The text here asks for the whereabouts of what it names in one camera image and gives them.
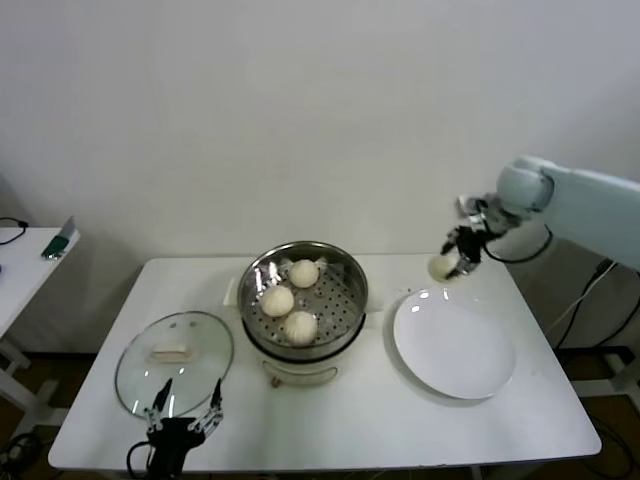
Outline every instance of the white wall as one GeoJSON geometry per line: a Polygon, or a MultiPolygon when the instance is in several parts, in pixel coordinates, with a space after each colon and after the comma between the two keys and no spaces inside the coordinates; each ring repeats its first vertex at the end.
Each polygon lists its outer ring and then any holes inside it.
{"type": "Polygon", "coordinates": [[[639,17],[635,0],[0,2],[0,195],[85,234],[13,333],[95,350],[154,256],[437,250],[455,195],[520,153],[640,180],[639,17]]]}

